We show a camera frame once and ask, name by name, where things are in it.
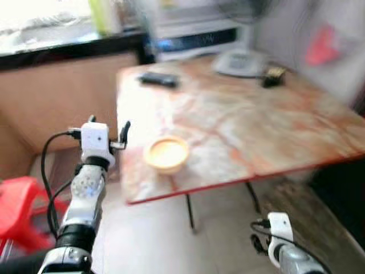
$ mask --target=table leg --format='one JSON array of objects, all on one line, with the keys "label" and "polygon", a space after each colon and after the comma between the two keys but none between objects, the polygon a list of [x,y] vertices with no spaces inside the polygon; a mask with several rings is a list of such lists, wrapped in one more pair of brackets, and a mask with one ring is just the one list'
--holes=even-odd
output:
[{"label": "table leg", "polygon": [[186,197],[186,203],[188,205],[190,227],[193,231],[195,231],[195,223],[194,223],[194,217],[193,217],[193,211],[192,211],[192,204],[190,202],[190,195],[186,194],[185,197]]},{"label": "table leg", "polygon": [[251,182],[247,181],[245,184],[247,186],[248,191],[250,192],[250,195],[251,195],[252,202],[253,202],[253,205],[254,205],[254,208],[255,208],[256,213],[261,214],[260,203],[259,203],[259,201],[257,199],[255,190],[253,190],[253,187],[251,185]]}]

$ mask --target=white floor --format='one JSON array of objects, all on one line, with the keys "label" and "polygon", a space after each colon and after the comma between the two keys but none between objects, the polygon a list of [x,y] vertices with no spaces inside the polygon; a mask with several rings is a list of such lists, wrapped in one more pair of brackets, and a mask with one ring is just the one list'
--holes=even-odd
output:
[{"label": "white floor", "polygon": [[250,243],[255,214],[243,184],[191,195],[199,232],[189,227],[184,196],[127,206],[107,186],[93,252],[97,274],[275,274]]}]

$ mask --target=white appliance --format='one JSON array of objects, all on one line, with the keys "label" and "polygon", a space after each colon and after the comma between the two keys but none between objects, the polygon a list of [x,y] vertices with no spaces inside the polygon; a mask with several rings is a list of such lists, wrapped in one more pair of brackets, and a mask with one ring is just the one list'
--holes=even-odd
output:
[{"label": "white appliance", "polygon": [[250,25],[227,18],[216,1],[138,0],[136,9],[152,38],[156,60],[248,49]]}]

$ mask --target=table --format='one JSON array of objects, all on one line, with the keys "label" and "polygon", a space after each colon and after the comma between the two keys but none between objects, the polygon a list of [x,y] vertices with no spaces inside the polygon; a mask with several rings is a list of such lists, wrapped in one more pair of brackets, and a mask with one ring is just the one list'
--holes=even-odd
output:
[{"label": "table", "polygon": [[[213,58],[120,73],[118,129],[132,123],[120,159],[127,203],[186,195],[193,227],[192,192],[365,155],[365,121],[330,94],[291,72],[284,86],[270,89],[256,79],[218,75]],[[178,75],[180,87],[141,85],[137,77],[147,70]],[[144,147],[162,135],[190,145],[186,166],[173,176],[158,175],[143,161]]]}]

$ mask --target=yellow bowl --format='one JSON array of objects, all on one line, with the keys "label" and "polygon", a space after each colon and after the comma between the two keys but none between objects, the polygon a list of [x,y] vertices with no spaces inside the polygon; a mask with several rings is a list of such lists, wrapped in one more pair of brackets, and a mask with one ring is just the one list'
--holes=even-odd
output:
[{"label": "yellow bowl", "polygon": [[176,136],[164,136],[144,150],[144,160],[160,174],[174,174],[186,163],[188,144]]}]

